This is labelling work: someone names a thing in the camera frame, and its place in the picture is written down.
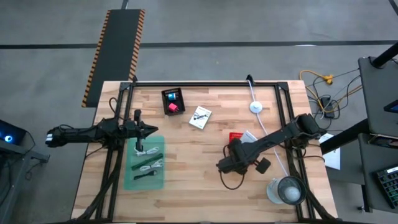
keyboard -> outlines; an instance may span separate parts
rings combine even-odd
[[[390,207],[398,207],[398,166],[375,172],[374,175]]]

concrete floor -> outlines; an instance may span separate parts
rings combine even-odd
[[[78,44],[98,41],[104,14],[122,0],[0,0],[0,44]],[[387,0],[131,1],[147,10],[143,42],[393,40],[398,17]],[[358,67],[358,57],[389,46],[226,47],[141,49],[140,80],[298,79],[311,69],[339,74]],[[94,109],[80,107],[94,49],[0,50],[0,118],[29,130],[50,162],[24,185],[13,223],[67,220],[81,172],[85,144],[49,149],[45,133],[65,123],[89,126]],[[358,73],[318,85],[333,94]],[[305,77],[309,84],[314,77]],[[366,117],[361,91],[330,129],[345,129]],[[356,211],[360,186],[330,181],[339,217],[356,222],[395,223],[395,214]]]

white cord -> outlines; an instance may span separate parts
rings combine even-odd
[[[159,159],[158,161],[156,161],[155,163],[153,163],[152,165],[149,166],[142,166],[139,168],[139,170],[141,172],[147,171],[151,168],[159,168],[159,167],[163,167],[163,159]]]
[[[249,83],[249,86],[250,86],[251,97],[253,98],[253,102],[254,102],[256,99],[254,99],[254,91],[253,91],[253,87],[251,86],[250,80],[248,80],[248,83]]]
[[[256,99],[254,99],[253,87],[251,86],[251,82],[250,82],[249,80],[248,80],[248,83],[249,83],[249,86],[250,86],[251,96],[253,97],[253,101],[255,101]],[[262,122],[261,122],[261,119],[260,119],[259,114],[256,113],[256,115],[257,115],[257,120],[259,121],[259,123],[260,123],[262,129],[264,130],[264,132],[266,133],[266,135],[268,135],[268,132],[267,132],[266,128],[264,127],[264,125],[262,125]],[[277,153],[276,150],[275,150],[275,147],[272,147],[272,149],[274,150],[275,156],[276,156],[276,158],[277,158],[277,160],[278,160],[278,162],[279,162],[280,167],[281,167],[282,170],[284,171],[285,176],[288,176],[288,174],[287,174],[287,172],[286,172],[286,169],[285,169],[284,165],[282,164],[282,161],[280,161],[280,159],[279,159],[279,156],[278,156],[278,153]]]
[[[157,151],[159,151],[159,147],[153,147],[152,149],[148,149],[146,151],[138,151],[136,148],[134,148],[136,151],[137,156],[143,156],[143,155],[150,155],[150,154],[155,154]]]

green transparent tray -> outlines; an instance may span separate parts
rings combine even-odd
[[[164,165],[160,168],[149,169],[145,172],[138,170],[131,170],[133,165],[136,165],[142,161],[150,159],[160,153],[163,154],[163,162],[165,163],[165,143],[163,136],[151,136],[141,141],[144,146],[144,151],[159,147],[159,151],[151,155],[137,156],[135,153],[136,139],[129,139],[127,142],[127,157],[126,157],[126,173],[124,174],[124,189],[125,190],[160,190],[164,187]],[[146,174],[152,170],[156,170],[157,175],[146,176],[138,180],[134,180],[137,175]]]

floor stripe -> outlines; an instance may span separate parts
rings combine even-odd
[[[141,49],[167,49],[187,47],[313,47],[313,46],[354,46],[392,45],[398,40],[342,40],[342,41],[260,41],[260,42],[173,42],[141,43]],[[97,44],[3,44],[0,49],[95,49]]]

